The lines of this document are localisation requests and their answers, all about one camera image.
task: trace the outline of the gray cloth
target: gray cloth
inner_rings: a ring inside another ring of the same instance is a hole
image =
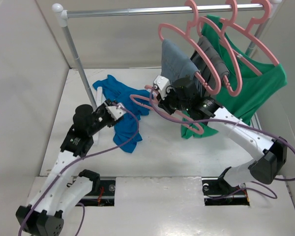
[[[198,45],[204,51],[207,57],[210,59],[220,78],[222,79],[225,75],[228,77],[230,72],[228,68],[226,67],[225,63],[223,62],[223,60],[221,59],[221,57],[219,56],[218,52],[213,48],[210,41],[205,36],[202,36],[198,41]],[[190,59],[201,71],[201,75],[205,79],[207,84],[210,85],[211,88],[215,88],[215,79],[209,67],[206,65],[206,63],[200,57],[200,55],[195,51]],[[205,91],[206,90],[203,88],[202,96],[206,95]]]
[[[171,84],[177,79],[189,77],[195,82],[198,91],[202,92],[202,85],[194,76],[197,71],[199,69],[179,47],[170,40],[164,39],[162,43],[161,76],[169,79]]]

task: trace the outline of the dark gray cloth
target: dark gray cloth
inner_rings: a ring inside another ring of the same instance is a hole
[[[228,77],[230,72],[228,68],[226,67],[225,63],[223,62],[223,60],[221,59],[221,57],[219,56],[218,52],[213,48],[210,41],[205,36],[202,36],[201,38],[199,38],[198,45],[204,51],[207,57],[210,59],[220,78],[222,79],[225,75]],[[195,51],[190,59],[196,65],[196,67],[201,71],[201,75],[205,79],[207,84],[210,85],[211,88],[215,88],[215,79],[209,67],[206,65],[206,63],[200,57],[200,55]],[[206,95],[206,90],[203,88],[202,96],[205,96],[205,95]]]

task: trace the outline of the white mounting plate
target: white mounting plate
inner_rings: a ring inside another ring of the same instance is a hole
[[[90,86],[104,80],[107,74],[135,89],[152,85],[160,68],[149,69],[86,69]],[[40,172],[46,176],[53,167],[61,143],[70,126],[77,106],[89,104],[80,75],[70,70],[57,111],[53,130]],[[89,154],[115,146],[113,128],[100,131],[100,140]],[[170,176],[219,176],[226,167],[237,166],[251,160],[250,155],[232,140],[217,134],[203,139],[183,139],[180,125],[164,120],[150,112],[140,120],[143,141],[132,154],[117,149],[83,161],[77,172],[89,169],[103,177],[170,177]]]
[[[45,179],[35,179],[29,198]],[[295,236],[295,209],[284,182],[270,185],[277,200],[248,191],[250,206],[204,206],[201,186],[200,177],[119,177],[115,206],[86,207],[79,236]],[[60,236],[74,236],[81,216],[75,207]]]

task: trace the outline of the hanging clothes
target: hanging clothes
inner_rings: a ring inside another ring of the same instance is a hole
[[[218,75],[220,78],[223,78],[224,76],[229,76],[230,72],[228,71],[228,68],[226,67],[225,63],[221,59],[220,55],[217,53],[217,51],[214,49],[210,41],[205,37],[202,36],[199,38],[198,46],[204,51],[204,53],[207,55],[207,57],[212,62],[214,68],[216,69]],[[213,75],[211,74],[211,71],[205,61],[202,59],[202,57],[198,54],[197,51],[194,51],[194,53],[191,56],[191,61],[196,65],[196,67],[200,70],[200,73],[202,77],[205,79],[207,84],[211,87],[215,87],[215,79]],[[206,92],[206,89],[203,87],[203,85],[200,84],[202,87],[202,93],[201,96],[208,96],[209,94]]]
[[[219,22],[220,17],[218,16],[207,16],[212,20],[220,29],[223,24]],[[233,87],[236,88],[236,75],[234,71],[233,64],[231,62],[230,56],[225,48],[223,48],[219,43],[219,36],[213,30],[211,26],[205,24],[202,29],[202,35],[204,35],[218,52],[220,57],[223,59],[227,68],[230,71],[229,81]],[[229,95],[225,87],[221,88],[221,91],[216,95],[215,99],[226,107],[237,118],[241,118],[243,122],[250,125],[250,120],[255,112],[264,104],[269,97],[271,97],[276,91],[287,84],[286,73],[283,66],[279,64],[275,66],[273,64],[265,64],[255,60],[252,60],[241,52],[227,37],[232,48],[239,52],[243,57],[250,61],[256,68],[261,72],[261,76],[257,76],[248,66],[243,62],[238,60],[239,68],[241,71],[243,86],[241,93],[232,97]],[[216,134],[218,131],[211,129],[203,124],[201,126],[204,128],[203,135],[197,135],[191,130],[181,127],[181,136],[183,138],[190,138],[191,136],[202,138]]]
[[[198,91],[201,92],[202,85],[194,76],[198,70],[195,64],[181,49],[168,39],[162,43],[162,72],[161,76],[171,81],[171,84],[179,78],[189,77]]]

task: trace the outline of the white wall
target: white wall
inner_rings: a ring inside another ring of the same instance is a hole
[[[282,63],[288,85],[260,108],[258,116],[264,130],[284,137],[295,147],[295,0],[285,0],[262,41]],[[295,176],[295,156],[291,152],[282,173]],[[295,182],[289,186],[295,205]]]
[[[68,72],[33,0],[0,0],[0,236],[39,173]]]
[[[62,30],[51,11],[54,3],[62,4],[68,11],[77,11],[184,6],[185,0],[37,0],[37,2],[70,66],[75,67]],[[225,0],[195,0],[195,2],[197,5],[225,4]],[[237,2],[250,3],[250,0],[237,0]],[[212,14],[230,17],[230,13]],[[262,15],[262,11],[241,12],[238,14],[237,22],[246,26],[251,17]],[[158,25],[170,23],[185,30],[187,20],[192,19],[192,14],[90,17],[69,19],[68,26],[85,68],[127,68],[160,65],[161,41],[157,34]],[[163,35],[177,43],[186,53],[192,54],[193,48],[176,33],[165,29]],[[195,28],[192,35],[198,41]],[[245,37],[238,34],[232,36],[236,45],[248,46]]]

